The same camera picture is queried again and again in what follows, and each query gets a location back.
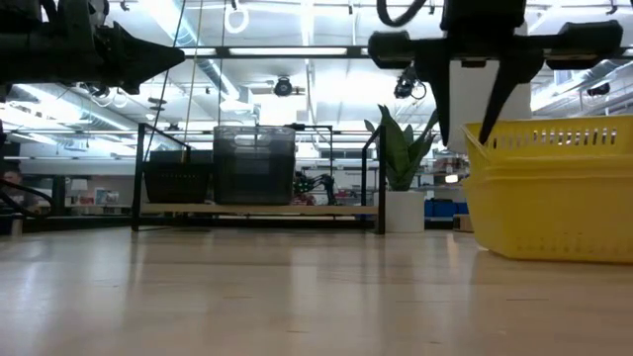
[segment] snake plant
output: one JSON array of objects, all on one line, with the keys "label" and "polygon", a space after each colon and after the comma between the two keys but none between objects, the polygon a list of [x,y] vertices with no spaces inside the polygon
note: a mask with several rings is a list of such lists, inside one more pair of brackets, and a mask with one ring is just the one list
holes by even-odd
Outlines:
[{"label": "snake plant", "polygon": [[[379,105],[378,108],[382,114],[380,125],[386,128],[387,179],[391,190],[406,192],[411,186],[413,177],[419,168],[419,163],[431,149],[431,144],[435,138],[435,133],[432,133],[431,129],[438,123],[437,111],[433,112],[428,123],[426,123],[426,128],[415,139],[411,125],[408,125],[403,131],[400,125],[392,118],[386,106]],[[365,127],[370,132],[376,130],[374,125],[367,120],[365,120]]]}]

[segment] ceiling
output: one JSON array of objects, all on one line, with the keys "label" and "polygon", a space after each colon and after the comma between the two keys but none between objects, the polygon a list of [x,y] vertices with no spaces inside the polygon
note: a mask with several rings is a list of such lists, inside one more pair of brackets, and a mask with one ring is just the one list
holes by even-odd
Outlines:
[{"label": "ceiling", "polygon": [[[410,0],[390,0],[392,17],[404,10]],[[616,1],[618,11],[606,15],[608,0],[528,0],[525,20],[530,34],[555,34],[566,22],[594,22],[615,19],[625,29],[623,45],[633,44],[633,11],[628,0]],[[180,0],[128,0],[129,11],[111,1],[107,23],[119,22],[133,36],[150,42],[173,45]],[[225,15],[231,13],[230,1],[188,0],[183,22],[203,46],[274,46],[274,45],[366,45],[375,31],[393,31],[381,24],[376,14],[375,0],[241,0],[238,9],[248,13],[243,31],[232,33],[225,27]],[[415,20],[399,30],[407,30],[412,38],[441,37],[439,22],[443,1],[436,0],[434,14],[422,10]],[[229,16],[231,26],[239,27],[243,15]],[[195,40],[188,45],[195,45]],[[211,128],[218,122],[252,125],[259,117],[262,124],[287,124],[298,115],[310,117],[320,125],[334,125],[339,130],[364,130],[363,120],[377,122],[376,104],[388,105],[402,124],[422,127],[435,108],[430,91],[421,100],[395,99],[393,92],[397,71],[378,69],[370,59],[215,59],[213,61],[232,87],[239,90],[240,101],[249,104],[240,110],[222,110],[225,99],[216,85],[193,59],[159,75],[141,86],[137,96],[123,93],[104,99],[89,99],[85,91],[72,89],[59,100],[81,103],[82,110],[98,106],[100,118],[133,129],[135,123],[151,123],[155,112],[148,98],[159,98],[166,82],[164,112],[159,127],[177,124],[184,129],[186,122],[204,122]],[[272,85],[280,76],[288,76],[301,94],[278,98],[271,94]],[[533,80],[535,91],[556,85],[554,72],[544,68]],[[309,96],[312,112],[309,112]],[[23,129],[29,128],[24,123]]]}]

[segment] black storage bin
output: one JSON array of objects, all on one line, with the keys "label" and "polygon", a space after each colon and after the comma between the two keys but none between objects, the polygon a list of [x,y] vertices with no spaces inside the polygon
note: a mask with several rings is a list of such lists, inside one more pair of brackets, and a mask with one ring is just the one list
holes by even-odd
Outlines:
[{"label": "black storage bin", "polygon": [[213,168],[209,163],[146,162],[145,188],[151,203],[202,204]]},{"label": "black storage bin", "polygon": [[215,127],[214,198],[221,205],[289,205],[295,176],[295,131]]}]

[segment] security camera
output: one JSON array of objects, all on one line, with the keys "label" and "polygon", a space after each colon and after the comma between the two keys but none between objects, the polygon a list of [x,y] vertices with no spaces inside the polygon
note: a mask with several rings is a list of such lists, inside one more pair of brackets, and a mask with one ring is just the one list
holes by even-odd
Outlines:
[{"label": "security camera", "polygon": [[288,77],[280,77],[273,92],[278,97],[287,97],[293,93],[293,84]]}]

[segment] plastic basket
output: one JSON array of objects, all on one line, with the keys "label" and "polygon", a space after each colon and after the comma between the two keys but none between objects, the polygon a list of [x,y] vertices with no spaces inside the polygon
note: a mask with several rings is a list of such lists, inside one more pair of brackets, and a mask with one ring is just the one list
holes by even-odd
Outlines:
[{"label": "plastic basket", "polygon": [[475,237],[516,259],[633,262],[633,117],[464,127]]},{"label": "plastic basket", "polygon": [[146,162],[147,198],[151,203],[201,204],[207,198],[211,164]]}]

